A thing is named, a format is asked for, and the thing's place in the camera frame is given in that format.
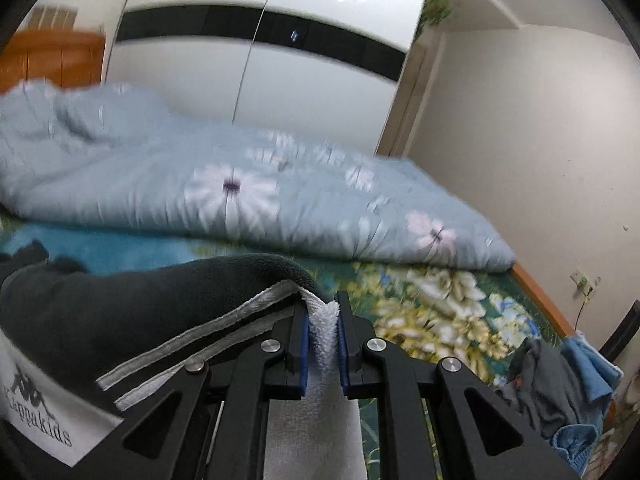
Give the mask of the black white fleece jacket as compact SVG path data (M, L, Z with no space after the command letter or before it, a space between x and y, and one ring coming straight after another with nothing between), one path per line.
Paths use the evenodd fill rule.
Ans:
M37 244L1 258L1 474L66 479L187 360L266 336L295 301L309 320L309 387L273 403L269 479L362 479L358 405L337 371L340 308L287 258L242 255L89 272Z

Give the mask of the blue clothes pile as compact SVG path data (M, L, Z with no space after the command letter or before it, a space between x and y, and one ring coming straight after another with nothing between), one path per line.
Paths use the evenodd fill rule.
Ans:
M624 372L605 359L582 332L565 338L560 353L577 378L577 400L574 418L556 430L549 443L581 477L600 440L606 413Z

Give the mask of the grey garment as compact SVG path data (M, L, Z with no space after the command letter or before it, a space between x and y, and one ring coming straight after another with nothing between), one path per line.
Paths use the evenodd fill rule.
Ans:
M600 436L598 416L577 374L560 350L542 339L524 339L496 393L544 440L571 436L591 443Z

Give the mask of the teal floral bed blanket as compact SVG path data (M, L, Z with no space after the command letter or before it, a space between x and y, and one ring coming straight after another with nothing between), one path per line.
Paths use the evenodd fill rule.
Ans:
M56 226L1 216L2 252L39 240L52 256L69 256L96 273L142 270L194 259L245 254L245 246L154 233ZM484 382L506 383L512 353L525 338L552 346L562 339L504 273L445 270L297 257L328 292L346 290L354 310L410 356L434 361L454 354Z

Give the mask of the blue floral quilt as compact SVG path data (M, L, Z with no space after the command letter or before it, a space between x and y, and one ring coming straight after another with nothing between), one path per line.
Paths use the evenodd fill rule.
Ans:
M1 98L19 217L208 235L347 260L502 272L511 247L407 159L174 112L131 84L23 81Z

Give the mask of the white black wardrobe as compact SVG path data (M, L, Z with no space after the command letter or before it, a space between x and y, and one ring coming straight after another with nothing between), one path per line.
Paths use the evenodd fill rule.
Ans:
M424 0L126 0L111 82L374 153Z

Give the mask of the orange wooden headboard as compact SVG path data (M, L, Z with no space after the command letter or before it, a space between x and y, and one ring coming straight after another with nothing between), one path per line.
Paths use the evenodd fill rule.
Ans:
M105 36L73 29L16 32L1 53L1 92L32 79L61 88L98 84L102 77Z

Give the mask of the green hanging plant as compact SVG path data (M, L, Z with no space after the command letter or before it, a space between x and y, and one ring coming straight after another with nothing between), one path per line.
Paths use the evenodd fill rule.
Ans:
M451 12L449 0L424 0L413 40L418 40L427 27L438 27Z

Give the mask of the wooden bed frame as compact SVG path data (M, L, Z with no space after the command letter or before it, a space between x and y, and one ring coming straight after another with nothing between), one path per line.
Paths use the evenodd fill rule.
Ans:
M511 275L514 281L518 283L521 290L526 293L529 300L537 307L537 309L546 317L554 330L564 337L574 336L576 330L570 325L559 308L537 284L534 278L524 269L524 266L518 262L512 266Z

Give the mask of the wall power outlet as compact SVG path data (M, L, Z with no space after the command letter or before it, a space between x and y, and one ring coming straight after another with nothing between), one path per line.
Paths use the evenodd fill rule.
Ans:
M601 279L597 276L594 280L581 270L576 270L570 274L570 279L576 285L576 288L585 296L590 295L600 284Z

